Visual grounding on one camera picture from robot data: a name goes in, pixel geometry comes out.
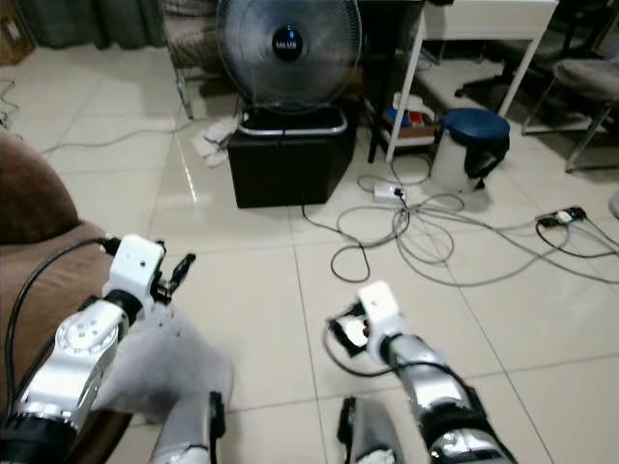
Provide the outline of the grey round electric fan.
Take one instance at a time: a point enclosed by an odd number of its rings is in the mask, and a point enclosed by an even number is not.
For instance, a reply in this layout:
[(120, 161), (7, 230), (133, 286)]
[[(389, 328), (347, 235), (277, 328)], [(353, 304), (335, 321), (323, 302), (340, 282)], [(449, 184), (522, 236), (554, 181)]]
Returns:
[(340, 135), (338, 104), (362, 52), (357, 0), (220, 0), (220, 54), (252, 137)]

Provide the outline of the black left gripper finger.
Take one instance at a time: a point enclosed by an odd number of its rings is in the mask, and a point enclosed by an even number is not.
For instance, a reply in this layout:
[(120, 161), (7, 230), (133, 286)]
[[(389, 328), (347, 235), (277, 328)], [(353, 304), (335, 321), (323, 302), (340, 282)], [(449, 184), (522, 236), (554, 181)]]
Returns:
[(189, 275), (189, 272), (197, 261), (197, 255), (195, 253), (186, 253), (176, 266), (173, 267), (171, 275), (169, 275), (169, 296), (172, 296), (174, 292), (180, 288), (183, 281)]

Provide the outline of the black box stool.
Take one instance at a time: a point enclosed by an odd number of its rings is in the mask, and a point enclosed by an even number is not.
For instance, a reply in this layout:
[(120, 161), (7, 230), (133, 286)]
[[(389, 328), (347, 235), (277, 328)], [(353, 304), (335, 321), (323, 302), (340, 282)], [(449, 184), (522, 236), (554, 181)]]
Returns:
[(326, 203), (355, 145), (354, 116), (340, 107), (248, 115), (226, 143), (235, 203), (242, 209)]

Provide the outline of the grey robot right leg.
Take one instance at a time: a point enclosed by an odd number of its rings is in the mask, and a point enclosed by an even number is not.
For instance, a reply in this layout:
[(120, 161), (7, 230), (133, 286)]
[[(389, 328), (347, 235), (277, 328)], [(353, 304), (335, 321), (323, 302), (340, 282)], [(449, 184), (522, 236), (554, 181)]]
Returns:
[(376, 399), (346, 397), (336, 438), (343, 446), (343, 464), (406, 464), (388, 408)]

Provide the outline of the plaid fabric chair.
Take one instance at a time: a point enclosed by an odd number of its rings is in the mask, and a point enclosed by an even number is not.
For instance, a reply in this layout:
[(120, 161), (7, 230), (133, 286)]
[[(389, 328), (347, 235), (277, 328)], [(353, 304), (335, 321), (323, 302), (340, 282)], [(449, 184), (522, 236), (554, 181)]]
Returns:
[(236, 92), (220, 53), (221, 0), (158, 0), (166, 49), (178, 97), (187, 119), (194, 118), (192, 84), (205, 99)]

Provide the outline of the grey robot left leg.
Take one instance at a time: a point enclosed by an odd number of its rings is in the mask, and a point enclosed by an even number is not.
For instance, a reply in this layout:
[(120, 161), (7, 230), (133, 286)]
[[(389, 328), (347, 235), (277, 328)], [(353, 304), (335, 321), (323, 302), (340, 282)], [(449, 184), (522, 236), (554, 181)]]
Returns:
[(178, 399), (163, 421), (149, 464), (220, 464), (218, 442), (226, 434), (220, 391)]

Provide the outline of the grey curtain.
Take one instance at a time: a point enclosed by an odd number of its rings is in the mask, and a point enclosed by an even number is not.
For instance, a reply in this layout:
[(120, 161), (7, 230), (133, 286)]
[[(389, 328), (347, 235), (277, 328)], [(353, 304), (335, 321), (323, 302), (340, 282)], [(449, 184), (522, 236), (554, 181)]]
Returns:
[(140, 49), (166, 44), (158, 0), (13, 0), (40, 47)]

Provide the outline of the grey robot leg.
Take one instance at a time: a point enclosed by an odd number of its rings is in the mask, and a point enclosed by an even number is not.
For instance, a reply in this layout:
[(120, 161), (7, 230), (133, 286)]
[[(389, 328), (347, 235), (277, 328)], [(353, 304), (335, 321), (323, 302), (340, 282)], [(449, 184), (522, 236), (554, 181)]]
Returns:
[(149, 464), (220, 464), (218, 442), (226, 434), (220, 391), (178, 399), (163, 421)]
[(343, 446), (343, 464), (406, 464), (388, 408), (376, 399), (346, 397), (336, 438)]

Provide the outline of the crumpled white cloth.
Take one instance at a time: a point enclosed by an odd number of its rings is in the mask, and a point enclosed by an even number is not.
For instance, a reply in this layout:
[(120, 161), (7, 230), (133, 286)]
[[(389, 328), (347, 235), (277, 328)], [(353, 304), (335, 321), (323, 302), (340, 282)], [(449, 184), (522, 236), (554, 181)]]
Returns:
[(228, 160), (228, 143), (238, 129), (235, 118), (213, 121), (192, 137), (192, 147), (209, 168), (220, 167)]

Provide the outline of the grey seat metal chair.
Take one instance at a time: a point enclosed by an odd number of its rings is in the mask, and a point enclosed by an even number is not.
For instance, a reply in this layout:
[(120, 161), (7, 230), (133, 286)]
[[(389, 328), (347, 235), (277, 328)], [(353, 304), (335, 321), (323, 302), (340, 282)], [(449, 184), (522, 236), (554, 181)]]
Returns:
[(570, 58), (560, 59), (551, 67), (551, 80), (544, 91), (535, 98), (535, 104), (527, 111), (522, 121), (522, 132), (527, 133), (532, 127), (532, 120), (538, 115), (545, 99), (560, 88), (575, 96), (583, 98), (585, 106), (593, 109), (588, 112), (591, 124), (585, 134), (576, 142), (575, 148), (563, 163), (563, 171), (575, 174), (588, 171), (619, 171), (619, 160), (612, 163), (584, 166), (578, 160), (591, 145), (591, 141), (611, 112), (619, 110), (619, 62), (607, 61), (603, 58)]

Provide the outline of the black power strip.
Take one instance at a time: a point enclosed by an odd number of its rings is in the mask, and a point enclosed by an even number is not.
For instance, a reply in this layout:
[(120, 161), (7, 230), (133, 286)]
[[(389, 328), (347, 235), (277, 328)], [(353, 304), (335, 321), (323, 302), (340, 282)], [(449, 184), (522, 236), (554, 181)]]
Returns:
[(557, 209), (551, 213), (541, 214), (536, 217), (535, 224), (539, 228), (565, 228), (572, 222), (579, 222), (588, 219), (588, 214), (585, 213), (579, 205), (570, 205), (570, 207)]

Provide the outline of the blue and red box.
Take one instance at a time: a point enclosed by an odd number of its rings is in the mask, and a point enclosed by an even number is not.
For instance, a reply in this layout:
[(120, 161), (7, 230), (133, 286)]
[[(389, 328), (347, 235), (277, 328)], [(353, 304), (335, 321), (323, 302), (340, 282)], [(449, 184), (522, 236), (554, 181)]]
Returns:
[(402, 111), (402, 119), (399, 121), (402, 130), (428, 128), (429, 131), (433, 131), (437, 125), (436, 112), (425, 104), (412, 104), (412, 102)]

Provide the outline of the brown cardboard box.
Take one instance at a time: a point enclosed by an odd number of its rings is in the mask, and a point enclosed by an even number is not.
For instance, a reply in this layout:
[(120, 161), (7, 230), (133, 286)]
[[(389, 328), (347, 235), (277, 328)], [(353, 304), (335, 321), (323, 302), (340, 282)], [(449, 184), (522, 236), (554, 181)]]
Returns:
[(17, 66), (34, 53), (34, 40), (28, 36), (14, 0), (0, 0), (0, 34), (0, 58), (4, 66)]

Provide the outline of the black office chair base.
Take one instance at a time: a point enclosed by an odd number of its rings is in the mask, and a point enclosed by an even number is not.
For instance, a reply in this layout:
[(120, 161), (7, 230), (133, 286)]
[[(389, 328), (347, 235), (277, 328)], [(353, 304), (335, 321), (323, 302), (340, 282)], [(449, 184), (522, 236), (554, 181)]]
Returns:
[[(460, 84), (460, 87), (455, 89), (453, 97), (474, 99), (487, 109), (498, 109), (507, 97), (508, 90), (512, 88), (515, 72), (528, 44), (527, 41), (521, 40), (486, 41), (482, 56), (487, 61), (501, 63), (503, 68), (500, 74)], [(562, 39), (540, 40), (530, 66), (522, 78), (521, 89), (531, 85), (535, 92), (544, 90), (551, 80), (551, 67), (561, 58), (562, 52)]]

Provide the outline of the blue topped round stool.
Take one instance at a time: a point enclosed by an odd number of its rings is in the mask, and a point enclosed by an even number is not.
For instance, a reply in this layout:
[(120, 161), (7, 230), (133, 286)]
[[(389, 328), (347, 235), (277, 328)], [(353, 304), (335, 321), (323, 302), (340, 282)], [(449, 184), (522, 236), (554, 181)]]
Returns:
[(447, 111), (436, 133), (430, 184), (446, 193), (481, 190), (510, 145), (512, 127), (496, 112), (481, 107)]

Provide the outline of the white power strip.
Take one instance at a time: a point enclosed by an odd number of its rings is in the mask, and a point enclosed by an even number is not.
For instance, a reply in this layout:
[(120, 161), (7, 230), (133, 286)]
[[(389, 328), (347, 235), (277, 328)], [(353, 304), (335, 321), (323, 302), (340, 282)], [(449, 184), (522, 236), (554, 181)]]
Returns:
[(405, 190), (395, 183), (376, 183), (372, 187), (375, 202), (405, 204)]

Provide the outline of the brown round sofa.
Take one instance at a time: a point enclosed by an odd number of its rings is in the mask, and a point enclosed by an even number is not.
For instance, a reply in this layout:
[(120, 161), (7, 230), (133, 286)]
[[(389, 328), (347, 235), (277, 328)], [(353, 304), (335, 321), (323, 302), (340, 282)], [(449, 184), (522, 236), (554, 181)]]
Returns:
[(111, 262), (98, 225), (81, 219), (70, 191), (44, 155), (16, 132), (0, 133), (0, 381), (6, 410), (59, 324), (98, 296)]

